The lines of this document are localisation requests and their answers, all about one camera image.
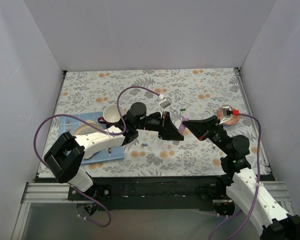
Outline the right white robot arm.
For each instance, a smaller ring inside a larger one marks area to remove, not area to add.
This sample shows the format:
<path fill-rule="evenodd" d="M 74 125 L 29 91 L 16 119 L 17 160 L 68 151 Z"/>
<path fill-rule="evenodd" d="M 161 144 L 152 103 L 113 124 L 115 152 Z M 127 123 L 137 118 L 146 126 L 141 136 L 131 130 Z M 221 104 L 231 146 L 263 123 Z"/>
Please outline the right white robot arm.
<path fill-rule="evenodd" d="M 217 116 L 204 120 L 184 120 L 182 124 L 200 141 L 209 139 L 226 156 L 222 157 L 224 175 L 217 178 L 216 192 L 232 199 L 251 221 L 261 240 L 300 240 L 300 216 L 291 215 L 268 192 L 246 156 L 250 141 L 244 135 L 228 136 Z"/>

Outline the pink highlighter pen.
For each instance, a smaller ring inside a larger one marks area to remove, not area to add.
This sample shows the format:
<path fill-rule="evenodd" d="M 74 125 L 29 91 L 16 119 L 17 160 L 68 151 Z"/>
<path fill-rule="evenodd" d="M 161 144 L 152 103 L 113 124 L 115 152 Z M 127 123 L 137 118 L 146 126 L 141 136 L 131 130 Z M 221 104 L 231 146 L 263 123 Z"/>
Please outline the pink highlighter pen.
<path fill-rule="evenodd" d="M 189 120 L 189 117 L 186 115 L 186 116 L 183 116 L 181 118 L 181 120 L 179 121 L 178 132 L 181 134 L 182 137 L 184 136 L 184 132 L 186 130 L 186 126 L 183 124 L 183 122 L 188 121 L 188 120 Z"/>

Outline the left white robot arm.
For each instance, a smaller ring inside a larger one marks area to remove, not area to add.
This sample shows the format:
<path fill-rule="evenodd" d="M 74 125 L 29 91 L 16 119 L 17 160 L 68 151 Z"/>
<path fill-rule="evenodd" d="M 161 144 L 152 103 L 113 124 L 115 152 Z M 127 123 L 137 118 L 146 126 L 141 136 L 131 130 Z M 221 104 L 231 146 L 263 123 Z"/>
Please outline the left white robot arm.
<path fill-rule="evenodd" d="M 182 141 L 184 136 L 173 124 L 168 111 L 147 115 L 146 105 L 136 102 L 115 125 L 85 135 L 61 134 L 43 160 L 57 182 L 67 183 L 79 190 L 85 200 L 96 196 L 95 182 L 82 168 L 82 160 L 113 147 L 127 145 L 138 138 L 139 130 L 158 133 L 164 141 Z"/>

